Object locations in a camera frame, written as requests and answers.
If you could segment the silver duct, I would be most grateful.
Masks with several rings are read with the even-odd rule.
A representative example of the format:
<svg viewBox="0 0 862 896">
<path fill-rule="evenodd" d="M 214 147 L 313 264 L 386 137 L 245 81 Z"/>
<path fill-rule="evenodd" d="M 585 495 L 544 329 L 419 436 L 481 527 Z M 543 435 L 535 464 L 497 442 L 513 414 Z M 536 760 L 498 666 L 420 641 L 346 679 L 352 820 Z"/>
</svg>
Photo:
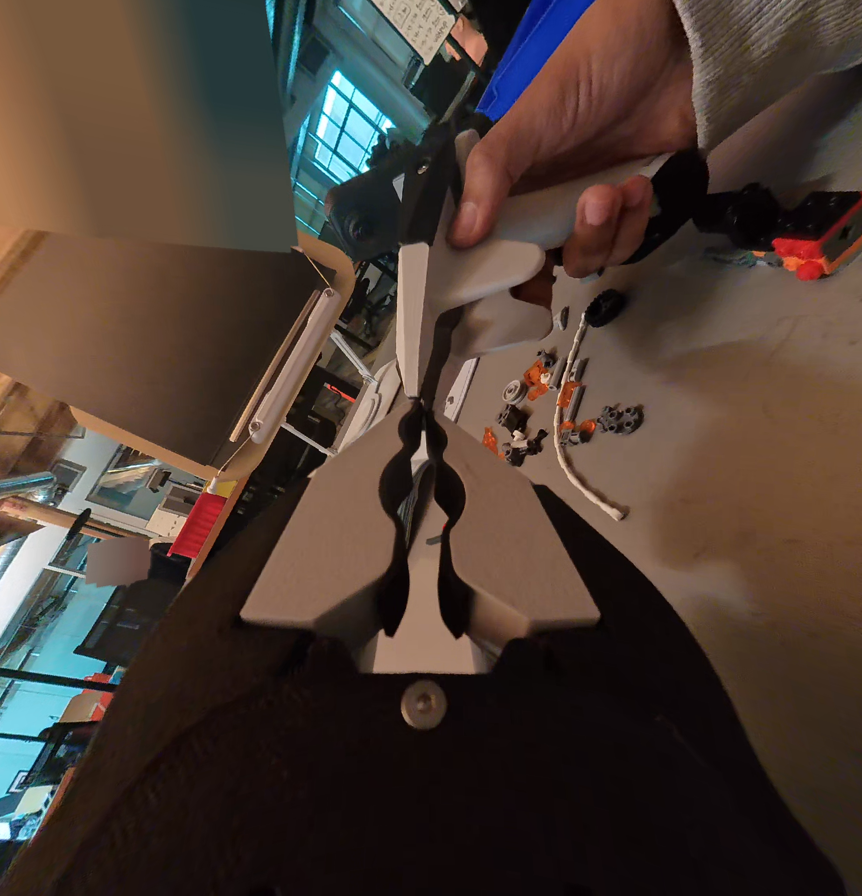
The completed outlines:
<svg viewBox="0 0 862 896">
<path fill-rule="evenodd" d="M 54 473 L 49 471 L 0 478 L 0 500 L 23 497 L 38 503 L 52 499 L 57 487 Z"/>
</svg>

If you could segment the red ribbed object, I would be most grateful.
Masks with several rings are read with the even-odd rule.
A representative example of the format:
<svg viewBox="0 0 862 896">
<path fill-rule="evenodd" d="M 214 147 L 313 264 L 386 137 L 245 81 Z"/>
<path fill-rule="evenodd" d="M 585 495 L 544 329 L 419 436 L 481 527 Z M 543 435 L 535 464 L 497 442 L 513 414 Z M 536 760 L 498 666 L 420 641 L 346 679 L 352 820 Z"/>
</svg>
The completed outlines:
<svg viewBox="0 0 862 896">
<path fill-rule="evenodd" d="M 220 484 L 214 477 L 203 489 L 179 534 L 168 548 L 168 557 L 179 556 L 194 560 L 201 553 L 227 501 L 227 496 L 219 493 L 219 487 Z"/>
</svg>

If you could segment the person's right hand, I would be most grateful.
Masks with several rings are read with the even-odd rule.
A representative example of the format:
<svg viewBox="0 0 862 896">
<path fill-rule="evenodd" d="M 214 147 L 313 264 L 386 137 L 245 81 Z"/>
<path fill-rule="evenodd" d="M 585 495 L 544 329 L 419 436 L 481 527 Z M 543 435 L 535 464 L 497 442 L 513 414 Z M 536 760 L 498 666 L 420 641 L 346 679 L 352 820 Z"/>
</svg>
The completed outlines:
<svg viewBox="0 0 862 896">
<path fill-rule="evenodd" d="M 470 152 L 449 244 L 486 238 L 509 195 L 696 147 L 693 83 L 673 2 L 594 2 Z"/>
</svg>

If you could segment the black lego tyre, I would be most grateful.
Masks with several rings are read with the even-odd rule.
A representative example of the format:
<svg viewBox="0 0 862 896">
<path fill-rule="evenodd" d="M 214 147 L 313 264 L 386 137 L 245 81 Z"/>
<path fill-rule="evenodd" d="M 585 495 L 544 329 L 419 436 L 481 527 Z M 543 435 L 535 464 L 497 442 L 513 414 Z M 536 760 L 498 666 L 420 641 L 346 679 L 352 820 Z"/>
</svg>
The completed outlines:
<svg viewBox="0 0 862 896">
<path fill-rule="evenodd" d="M 585 323 L 590 328 L 600 329 L 613 322 L 626 308 L 626 295 L 615 288 L 598 293 L 589 303 L 585 312 Z"/>
</svg>

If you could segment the white handwritten sheet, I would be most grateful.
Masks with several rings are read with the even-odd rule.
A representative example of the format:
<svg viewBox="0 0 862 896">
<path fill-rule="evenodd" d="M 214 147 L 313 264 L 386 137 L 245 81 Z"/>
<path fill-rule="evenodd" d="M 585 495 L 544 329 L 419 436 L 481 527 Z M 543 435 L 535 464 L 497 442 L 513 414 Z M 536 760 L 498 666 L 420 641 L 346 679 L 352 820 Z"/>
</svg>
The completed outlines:
<svg viewBox="0 0 862 896">
<path fill-rule="evenodd" d="M 458 20 L 458 13 L 440 1 L 370 1 L 405 39 L 424 65 L 429 65 Z"/>
</svg>

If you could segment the black red lego model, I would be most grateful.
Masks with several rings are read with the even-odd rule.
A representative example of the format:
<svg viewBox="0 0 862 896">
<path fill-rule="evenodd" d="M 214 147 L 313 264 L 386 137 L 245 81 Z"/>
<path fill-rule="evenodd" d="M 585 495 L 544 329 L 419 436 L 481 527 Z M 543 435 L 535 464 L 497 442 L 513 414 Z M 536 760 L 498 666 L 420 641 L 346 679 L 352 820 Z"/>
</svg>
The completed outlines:
<svg viewBox="0 0 862 896">
<path fill-rule="evenodd" d="M 706 196 L 694 225 L 728 241 L 706 252 L 717 262 L 822 280 L 862 253 L 862 191 L 820 190 L 787 205 L 767 186 L 750 183 Z"/>
</svg>

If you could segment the cluster of small lego pieces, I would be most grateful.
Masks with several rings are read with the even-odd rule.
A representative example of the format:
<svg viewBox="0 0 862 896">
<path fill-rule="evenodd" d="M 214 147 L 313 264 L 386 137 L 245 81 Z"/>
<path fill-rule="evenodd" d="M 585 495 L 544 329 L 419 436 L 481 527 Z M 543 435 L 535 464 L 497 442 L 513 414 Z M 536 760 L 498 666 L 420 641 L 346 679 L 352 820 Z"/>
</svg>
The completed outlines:
<svg viewBox="0 0 862 896">
<path fill-rule="evenodd" d="M 544 356 L 547 364 L 552 363 L 547 394 L 518 407 L 509 406 L 503 401 L 496 424 L 507 434 L 506 440 L 499 441 L 491 427 L 484 429 L 484 446 L 500 459 L 520 467 L 528 457 L 542 452 L 548 437 L 561 449 L 567 449 L 590 442 L 598 433 L 630 435 L 641 428 L 645 421 L 645 411 L 641 405 L 604 406 L 596 418 L 582 420 L 581 409 L 587 388 L 583 376 L 588 359 L 561 356 L 547 350 L 539 350 L 538 353 Z M 539 427 L 534 430 L 530 426 L 531 405 L 549 395 L 555 397 L 556 420 L 550 429 Z"/>
</svg>

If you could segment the person's right forearm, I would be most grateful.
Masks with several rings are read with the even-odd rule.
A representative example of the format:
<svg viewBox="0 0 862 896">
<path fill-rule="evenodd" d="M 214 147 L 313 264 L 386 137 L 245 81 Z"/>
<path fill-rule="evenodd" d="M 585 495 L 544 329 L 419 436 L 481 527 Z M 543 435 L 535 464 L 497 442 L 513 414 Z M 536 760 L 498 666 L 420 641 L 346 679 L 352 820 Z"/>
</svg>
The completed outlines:
<svg viewBox="0 0 862 896">
<path fill-rule="evenodd" d="M 862 64 L 862 1 L 675 1 L 709 151 L 809 78 Z"/>
</svg>

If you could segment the dark desk with wooden edge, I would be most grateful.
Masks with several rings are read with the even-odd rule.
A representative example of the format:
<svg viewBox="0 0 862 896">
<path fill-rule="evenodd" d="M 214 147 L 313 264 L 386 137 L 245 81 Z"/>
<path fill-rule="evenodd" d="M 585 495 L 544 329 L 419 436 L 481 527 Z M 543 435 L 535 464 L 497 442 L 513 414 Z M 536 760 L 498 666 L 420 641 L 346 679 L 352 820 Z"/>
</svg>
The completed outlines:
<svg viewBox="0 0 862 896">
<path fill-rule="evenodd" d="M 0 373 L 93 431 L 212 478 L 327 283 L 354 263 L 300 233 L 259 252 L 36 232 L 0 275 Z"/>
</svg>

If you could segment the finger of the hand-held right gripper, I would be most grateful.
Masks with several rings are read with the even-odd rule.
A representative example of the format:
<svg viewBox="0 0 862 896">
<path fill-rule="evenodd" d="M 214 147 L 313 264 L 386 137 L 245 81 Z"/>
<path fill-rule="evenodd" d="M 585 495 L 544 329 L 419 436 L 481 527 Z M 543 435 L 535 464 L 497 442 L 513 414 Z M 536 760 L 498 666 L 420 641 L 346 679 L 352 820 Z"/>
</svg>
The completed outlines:
<svg viewBox="0 0 862 896">
<path fill-rule="evenodd" d="M 468 303 L 458 283 L 458 253 L 445 241 L 399 250 L 396 359 L 407 397 L 420 396 L 440 315 Z"/>
</svg>

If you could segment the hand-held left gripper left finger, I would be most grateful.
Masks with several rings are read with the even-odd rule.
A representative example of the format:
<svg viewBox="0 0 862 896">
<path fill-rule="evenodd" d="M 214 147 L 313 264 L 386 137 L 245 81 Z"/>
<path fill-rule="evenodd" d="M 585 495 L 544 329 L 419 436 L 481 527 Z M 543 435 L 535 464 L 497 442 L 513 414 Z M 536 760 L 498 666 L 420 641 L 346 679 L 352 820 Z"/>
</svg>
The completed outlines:
<svg viewBox="0 0 862 896">
<path fill-rule="evenodd" d="M 337 639 L 352 652 L 397 632 L 409 594 L 399 509 L 412 492 L 422 432 L 423 403 L 413 399 L 318 468 L 243 621 Z"/>
</svg>

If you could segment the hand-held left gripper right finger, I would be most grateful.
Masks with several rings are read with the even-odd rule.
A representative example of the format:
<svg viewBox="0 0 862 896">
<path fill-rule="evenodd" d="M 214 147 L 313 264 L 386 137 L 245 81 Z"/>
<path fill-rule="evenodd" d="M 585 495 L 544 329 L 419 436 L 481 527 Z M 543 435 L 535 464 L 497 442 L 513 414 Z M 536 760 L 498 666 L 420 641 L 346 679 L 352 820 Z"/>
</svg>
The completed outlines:
<svg viewBox="0 0 862 896">
<path fill-rule="evenodd" d="M 443 624 L 494 655 L 516 639 L 601 618 L 531 481 L 458 425 L 429 413 L 434 498 L 445 515 L 437 591 Z"/>
</svg>

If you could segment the white bar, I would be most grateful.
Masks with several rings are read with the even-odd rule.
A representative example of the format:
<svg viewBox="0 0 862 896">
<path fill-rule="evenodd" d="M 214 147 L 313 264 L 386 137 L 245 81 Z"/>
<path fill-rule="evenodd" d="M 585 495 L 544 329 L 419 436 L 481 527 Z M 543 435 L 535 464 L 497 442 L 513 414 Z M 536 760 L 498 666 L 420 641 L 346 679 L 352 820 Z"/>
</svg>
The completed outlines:
<svg viewBox="0 0 862 896">
<path fill-rule="evenodd" d="M 338 319 L 341 295 L 333 287 L 315 294 L 315 303 L 302 332 L 294 340 L 275 378 L 263 394 L 248 423 L 250 439 L 255 444 L 268 442 L 286 419 L 287 412 L 306 376 L 330 337 Z"/>
</svg>

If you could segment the blue plastic bin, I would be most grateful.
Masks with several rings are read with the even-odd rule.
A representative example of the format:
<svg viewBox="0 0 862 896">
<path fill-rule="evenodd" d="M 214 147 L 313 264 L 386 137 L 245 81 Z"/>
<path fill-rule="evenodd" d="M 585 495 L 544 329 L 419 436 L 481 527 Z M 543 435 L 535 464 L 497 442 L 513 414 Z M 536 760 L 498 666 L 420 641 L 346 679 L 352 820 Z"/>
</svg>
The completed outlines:
<svg viewBox="0 0 862 896">
<path fill-rule="evenodd" d="M 591 1 L 477 2 L 481 22 L 500 29 L 500 37 L 509 37 L 506 44 L 488 39 L 498 61 L 477 112 L 492 122 L 502 119 L 591 5 Z"/>
</svg>

